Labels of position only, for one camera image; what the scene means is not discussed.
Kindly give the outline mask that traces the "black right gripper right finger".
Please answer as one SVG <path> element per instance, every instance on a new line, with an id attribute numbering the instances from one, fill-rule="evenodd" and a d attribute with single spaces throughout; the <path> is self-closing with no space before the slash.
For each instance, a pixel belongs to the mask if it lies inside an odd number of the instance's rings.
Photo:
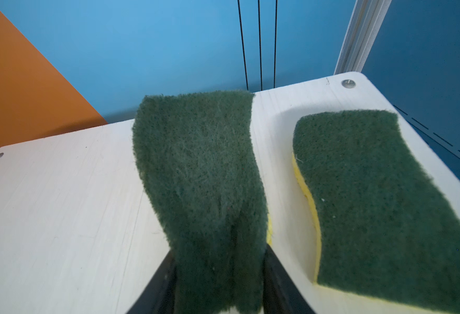
<path id="1" fill-rule="evenodd" d="M 263 267 L 264 314 L 315 314 L 267 245 Z"/>

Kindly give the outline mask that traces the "green scouring sponge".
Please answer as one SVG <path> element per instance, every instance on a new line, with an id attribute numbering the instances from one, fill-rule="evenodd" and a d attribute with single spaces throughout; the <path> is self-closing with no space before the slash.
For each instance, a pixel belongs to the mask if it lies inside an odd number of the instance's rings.
<path id="1" fill-rule="evenodd" d="M 413 156 L 395 113 L 304 116 L 293 160 L 318 236 L 316 284 L 460 313 L 460 219 Z"/>
<path id="2" fill-rule="evenodd" d="M 176 261 L 176 313 L 258 313 L 267 199 L 253 151 L 254 95 L 146 96 L 132 127 L 143 189 Z"/>

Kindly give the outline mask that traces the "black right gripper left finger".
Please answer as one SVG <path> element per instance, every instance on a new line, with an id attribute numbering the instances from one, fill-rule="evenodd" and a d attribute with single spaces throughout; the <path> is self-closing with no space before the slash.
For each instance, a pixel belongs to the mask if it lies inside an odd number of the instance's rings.
<path id="1" fill-rule="evenodd" d="M 173 314 L 176 294 L 176 262 L 169 251 L 128 314 Z"/>

